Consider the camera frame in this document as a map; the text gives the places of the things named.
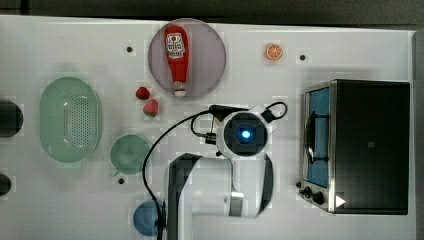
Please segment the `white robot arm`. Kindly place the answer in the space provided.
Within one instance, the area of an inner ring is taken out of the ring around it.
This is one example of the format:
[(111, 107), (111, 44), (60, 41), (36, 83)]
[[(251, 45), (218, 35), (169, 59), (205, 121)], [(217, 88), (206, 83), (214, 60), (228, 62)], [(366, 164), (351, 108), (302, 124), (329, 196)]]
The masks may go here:
[(270, 111), (239, 111), (216, 133), (220, 157), (184, 153), (166, 169), (167, 240), (192, 240), (195, 216), (258, 217), (270, 204), (273, 164), (266, 154)]

